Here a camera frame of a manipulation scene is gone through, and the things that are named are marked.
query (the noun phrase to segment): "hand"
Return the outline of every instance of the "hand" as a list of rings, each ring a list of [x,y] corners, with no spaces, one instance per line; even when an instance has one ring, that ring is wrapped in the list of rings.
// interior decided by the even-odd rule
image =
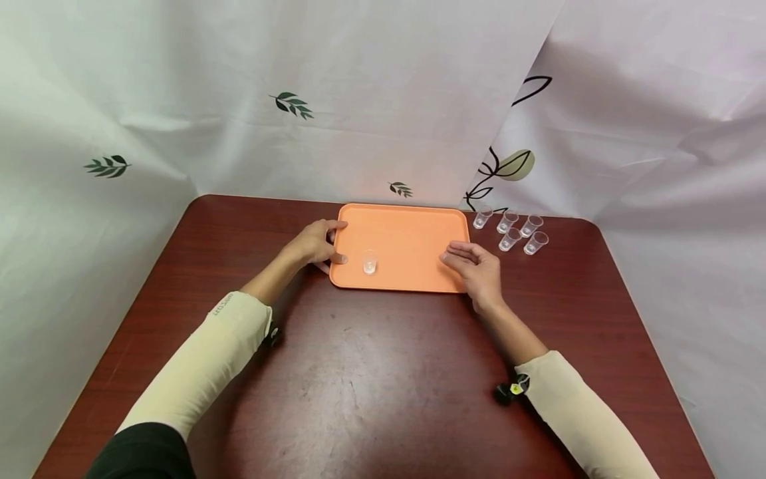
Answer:
[[[338,254],[332,243],[335,240],[336,229],[343,229],[346,221],[320,219],[306,226],[290,243],[285,246],[285,252],[295,255],[304,264],[314,263],[320,270],[329,274],[330,267],[325,261],[344,264],[348,259]]]
[[[500,259],[478,244],[452,241],[440,256],[466,284],[473,309],[482,316],[505,307],[500,289]]]

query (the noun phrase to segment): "beige sleeve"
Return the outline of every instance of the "beige sleeve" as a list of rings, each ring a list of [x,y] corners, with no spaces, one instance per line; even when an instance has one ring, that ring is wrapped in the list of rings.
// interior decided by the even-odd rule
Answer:
[[[229,293],[178,348],[117,429],[161,422],[188,438],[226,385],[253,357],[271,327],[271,308]]]
[[[516,367],[527,397],[591,479],[658,477],[625,425],[558,351]]]

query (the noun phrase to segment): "tray rim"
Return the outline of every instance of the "tray rim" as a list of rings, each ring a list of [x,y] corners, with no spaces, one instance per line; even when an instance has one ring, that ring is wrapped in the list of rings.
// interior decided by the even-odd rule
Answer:
[[[385,204],[378,204],[378,203],[346,203],[345,205],[341,206],[341,208],[338,210],[338,220],[342,221],[341,216],[342,213],[347,208],[353,208],[357,206],[372,206],[372,207],[382,207],[382,208],[391,208],[391,209],[409,209],[409,210],[441,210],[444,212],[450,212],[450,213],[459,213],[460,217],[463,219],[462,226],[463,231],[465,232],[466,241],[470,241],[470,230],[468,229],[468,217],[466,217],[465,212],[462,210],[459,210],[457,208],[441,208],[441,207],[433,207],[433,206],[409,206],[409,205],[385,205]],[[335,286],[342,288],[344,290],[380,290],[380,291],[413,291],[417,293],[441,293],[441,294],[463,294],[465,293],[465,290],[462,291],[455,291],[455,290],[425,290],[425,289],[403,289],[398,287],[364,287],[364,286],[345,286],[337,284],[335,281],[335,278],[332,276],[332,272],[335,270],[335,265],[330,264],[330,273],[328,274],[330,282]]]

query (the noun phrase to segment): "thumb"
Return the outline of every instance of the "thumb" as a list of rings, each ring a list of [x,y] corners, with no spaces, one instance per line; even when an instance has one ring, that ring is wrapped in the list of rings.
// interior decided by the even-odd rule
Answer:
[[[335,264],[345,264],[346,261],[349,259],[345,256],[345,254],[340,254],[338,252],[333,252],[330,255],[330,262]]]
[[[439,257],[441,262],[457,271],[457,273],[465,277],[472,266],[476,266],[472,261],[468,261],[466,258],[461,258],[452,253],[444,252]]]

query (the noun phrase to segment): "orange tray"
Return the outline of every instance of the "orange tray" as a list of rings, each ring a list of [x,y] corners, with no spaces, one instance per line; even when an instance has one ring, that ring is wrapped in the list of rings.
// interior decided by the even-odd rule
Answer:
[[[456,209],[362,205],[340,208],[349,225],[336,233],[336,250],[346,264],[330,266],[337,287],[463,293],[460,277],[439,259],[452,240],[469,241],[466,216]],[[375,273],[362,270],[362,254],[378,256]]]

